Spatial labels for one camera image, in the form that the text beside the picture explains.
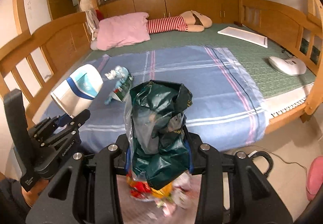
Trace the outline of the striped plush doll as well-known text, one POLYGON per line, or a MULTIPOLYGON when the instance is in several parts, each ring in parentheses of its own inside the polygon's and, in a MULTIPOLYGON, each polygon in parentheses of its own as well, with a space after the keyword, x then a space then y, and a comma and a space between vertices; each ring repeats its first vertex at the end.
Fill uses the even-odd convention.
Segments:
POLYGON ((147 22, 149 34, 157 34, 177 30, 180 32, 203 32, 212 26, 212 19, 197 12, 186 11, 178 16, 152 19, 147 22))

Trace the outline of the light blue crumpled wrapper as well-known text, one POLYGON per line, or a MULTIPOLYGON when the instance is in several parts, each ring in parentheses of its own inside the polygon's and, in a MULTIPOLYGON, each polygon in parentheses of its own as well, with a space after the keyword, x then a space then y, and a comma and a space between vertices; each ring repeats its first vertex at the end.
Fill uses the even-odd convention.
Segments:
POLYGON ((105 76, 109 80, 117 79, 113 91, 105 100, 105 105, 109 105, 113 100, 124 102, 126 95, 129 93, 129 90, 133 85, 134 78, 131 73, 125 67, 116 66, 109 73, 105 73, 105 76))

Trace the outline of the blue striped blanket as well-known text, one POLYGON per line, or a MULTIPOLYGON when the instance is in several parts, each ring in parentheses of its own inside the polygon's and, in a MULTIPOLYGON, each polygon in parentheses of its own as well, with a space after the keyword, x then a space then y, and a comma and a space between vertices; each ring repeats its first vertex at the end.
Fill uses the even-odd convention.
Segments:
POLYGON ((264 137, 264 98, 227 48, 103 55, 90 64, 103 80, 80 129, 82 146, 91 152, 114 143, 129 128, 150 152, 167 131, 183 126, 220 151, 264 137))

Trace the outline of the white round device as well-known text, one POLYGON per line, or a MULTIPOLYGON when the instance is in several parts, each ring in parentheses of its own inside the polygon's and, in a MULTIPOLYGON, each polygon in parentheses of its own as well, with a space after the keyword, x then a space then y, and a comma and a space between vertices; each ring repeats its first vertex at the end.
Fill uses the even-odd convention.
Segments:
POLYGON ((268 58, 268 62, 276 71, 288 76, 303 75, 307 71, 305 63, 296 57, 284 60, 282 58, 271 56, 268 58))

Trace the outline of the pink slipper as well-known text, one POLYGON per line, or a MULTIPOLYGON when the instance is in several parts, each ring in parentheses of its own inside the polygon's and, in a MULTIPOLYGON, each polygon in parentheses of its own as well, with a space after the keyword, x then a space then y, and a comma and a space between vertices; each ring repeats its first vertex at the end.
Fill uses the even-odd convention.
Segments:
POLYGON ((313 160, 307 175, 307 199, 312 201, 318 193, 323 181, 323 156, 313 160))

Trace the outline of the white flat board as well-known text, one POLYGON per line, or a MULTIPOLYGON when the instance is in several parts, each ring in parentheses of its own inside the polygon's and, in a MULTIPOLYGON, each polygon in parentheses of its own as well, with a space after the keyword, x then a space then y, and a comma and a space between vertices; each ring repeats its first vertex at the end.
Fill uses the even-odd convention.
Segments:
POLYGON ((268 47, 268 38, 266 36, 249 32, 247 30, 238 29, 234 27, 226 27, 222 30, 219 30, 217 33, 224 36, 247 41, 249 43, 253 43, 255 45, 261 46, 263 48, 268 47))

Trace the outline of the pink pillow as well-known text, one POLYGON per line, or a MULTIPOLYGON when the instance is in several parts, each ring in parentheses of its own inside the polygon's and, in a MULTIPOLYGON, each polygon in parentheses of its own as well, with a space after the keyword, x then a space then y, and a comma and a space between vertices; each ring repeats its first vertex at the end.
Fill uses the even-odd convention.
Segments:
POLYGON ((113 16, 99 22, 97 49, 107 51, 115 47, 149 41, 148 13, 130 13, 113 16))

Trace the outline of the red snack wrapper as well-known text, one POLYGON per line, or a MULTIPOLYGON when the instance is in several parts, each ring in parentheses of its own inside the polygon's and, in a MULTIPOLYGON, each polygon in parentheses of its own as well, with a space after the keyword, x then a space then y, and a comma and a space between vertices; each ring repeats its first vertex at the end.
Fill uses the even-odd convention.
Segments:
POLYGON ((130 188, 130 195, 134 199, 147 201, 151 198, 152 190, 147 182, 135 181, 130 174, 126 176, 126 182, 130 188))

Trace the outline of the green bed mat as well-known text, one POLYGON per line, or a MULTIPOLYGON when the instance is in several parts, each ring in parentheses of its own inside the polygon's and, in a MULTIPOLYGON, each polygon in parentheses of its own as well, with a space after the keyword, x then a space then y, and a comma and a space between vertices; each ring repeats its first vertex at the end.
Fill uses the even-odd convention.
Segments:
POLYGON ((310 70, 307 70, 301 76, 279 74, 267 61, 267 58, 270 56, 287 58, 287 54, 282 52, 282 48, 278 44, 270 40, 268 47, 264 48, 247 41, 217 33, 226 27, 226 24, 213 24, 212 27, 200 33, 172 31, 152 34, 149 41, 140 44, 117 47, 108 51, 92 51, 86 60, 92 61, 104 54, 113 57, 124 53, 142 53, 189 45, 206 45, 228 48, 256 82, 265 98, 277 96, 315 81, 316 76, 310 70))

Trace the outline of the wooden wall cabinets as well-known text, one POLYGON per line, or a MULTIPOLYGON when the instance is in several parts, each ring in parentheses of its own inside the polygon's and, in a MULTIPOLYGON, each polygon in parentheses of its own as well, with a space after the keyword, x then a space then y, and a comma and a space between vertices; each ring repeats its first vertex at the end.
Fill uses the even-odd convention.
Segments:
POLYGON ((193 10, 209 17, 213 23, 239 20, 238 0, 112 0, 101 5, 99 10, 105 18, 146 12, 150 19, 159 19, 193 10))

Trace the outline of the dark green plastic bag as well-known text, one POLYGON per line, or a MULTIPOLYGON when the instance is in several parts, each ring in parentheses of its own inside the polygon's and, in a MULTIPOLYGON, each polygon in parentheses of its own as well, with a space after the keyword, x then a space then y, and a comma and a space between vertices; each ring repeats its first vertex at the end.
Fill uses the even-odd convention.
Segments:
POLYGON ((184 84, 150 80, 130 89, 124 122, 132 177, 161 189, 188 170, 183 127, 192 94, 184 84))

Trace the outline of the yellow snack wrapper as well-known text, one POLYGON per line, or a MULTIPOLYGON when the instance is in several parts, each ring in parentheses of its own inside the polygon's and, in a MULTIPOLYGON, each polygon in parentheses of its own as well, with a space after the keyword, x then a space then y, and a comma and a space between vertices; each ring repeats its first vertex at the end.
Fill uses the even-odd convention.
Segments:
POLYGON ((171 195, 171 192, 172 192, 172 183, 169 183, 159 190, 151 188, 150 195, 154 198, 163 199, 163 198, 169 197, 171 195))

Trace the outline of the white plush toy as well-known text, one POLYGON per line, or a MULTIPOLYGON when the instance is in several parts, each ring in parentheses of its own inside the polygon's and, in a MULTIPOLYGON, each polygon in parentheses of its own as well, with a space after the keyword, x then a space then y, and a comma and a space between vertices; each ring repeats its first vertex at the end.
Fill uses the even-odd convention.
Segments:
POLYGON ((87 25, 91 33, 91 40, 96 40, 99 32, 99 19, 91 0, 80 0, 79 6, 81 11, 86 14, 87 25))

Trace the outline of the wooden bed frame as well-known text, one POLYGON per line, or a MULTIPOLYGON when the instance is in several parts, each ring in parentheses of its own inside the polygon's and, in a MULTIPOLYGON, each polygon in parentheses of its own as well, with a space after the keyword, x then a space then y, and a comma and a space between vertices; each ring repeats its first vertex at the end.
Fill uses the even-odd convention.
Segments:
MULTIPOLYGON (((309 119, 322 103, 322 61, 314 63, 308 54, 301 54, 301 36, 309 30, 312 38, 322 37, 322 19, 266 0, 238 0, 238 6, 241 24, 267 35, 299 57, 316 75, 305 103, 281 118, 271 119, 269 129, 274 131, 297 117, 309 119)), ((32 126, 33 117, 50 90, 89 52, 90 34, 85 13, 60 17, 31 32, 24 0, 13 0, 13 11, 18 36, 1 48, 1 77, 12 73, 28 100, 26 117, 32 126)))

